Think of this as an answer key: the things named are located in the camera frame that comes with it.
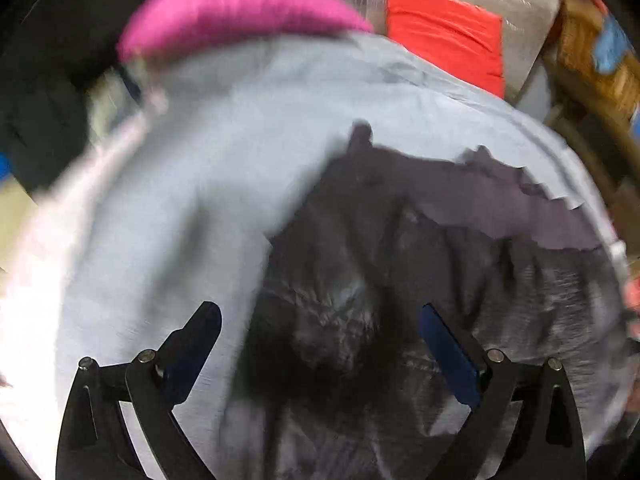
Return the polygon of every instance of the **pink pillow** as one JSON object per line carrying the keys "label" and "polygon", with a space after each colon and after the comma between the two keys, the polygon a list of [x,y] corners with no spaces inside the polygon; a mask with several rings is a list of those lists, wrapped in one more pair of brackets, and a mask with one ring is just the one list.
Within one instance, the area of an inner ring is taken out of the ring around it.
{"label": "pink pillow", "polygon": [[120,60],[148,54],[188,54],[278,32],[372,32],[342,0],[146,0],[133,14],[117,49]]}

